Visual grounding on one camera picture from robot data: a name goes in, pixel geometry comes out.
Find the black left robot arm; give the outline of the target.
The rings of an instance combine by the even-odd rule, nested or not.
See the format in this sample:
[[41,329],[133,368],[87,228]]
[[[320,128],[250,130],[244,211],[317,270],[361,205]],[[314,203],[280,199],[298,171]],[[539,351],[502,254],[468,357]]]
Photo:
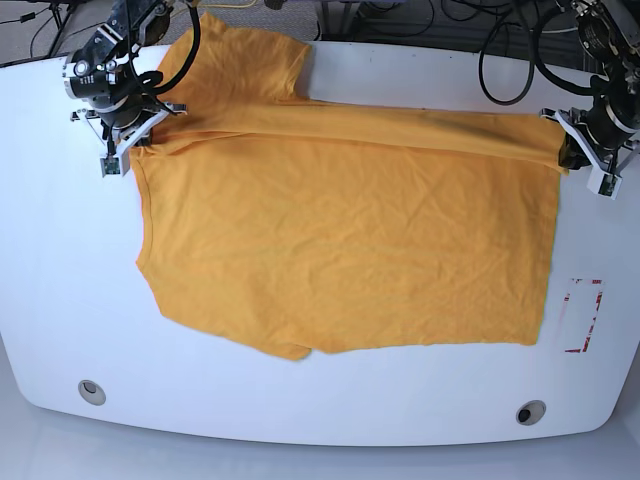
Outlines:
[[[601,64],[582,87],[552,73],[539,54],[547,23],[566,10],[576,14],[583,50]],[[639,9],[625,1],[565,1],[545,12],[531,33],[534,63],[545,79],[573,95],[593,100],[588,110],[544,108],[539,116],[558,123],[565,137],[558,165],[566,170],[590,169],[587,188],[614,200],[621,172],[639,155]]]

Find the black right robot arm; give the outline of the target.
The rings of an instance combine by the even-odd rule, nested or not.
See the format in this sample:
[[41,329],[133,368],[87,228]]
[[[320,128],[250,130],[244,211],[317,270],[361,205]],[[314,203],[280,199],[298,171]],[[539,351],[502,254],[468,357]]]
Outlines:
[[67,95],[87,104],[70,115],[97,137],[101,175],[123,176],[130,169],[129,150],[149,146],[152,129],[169,116],[183,115],[187,106],[163,102],[160,96],[176,87],[193,65],[201,41],[195,1],[186,1],[192,24],[192,44],[183,65],[169,80],[158,70],[136,71],[135,58],[144,47],[166,34],[172,1],[117,1],[105,22],[87,43],[70,53],[62,67]]

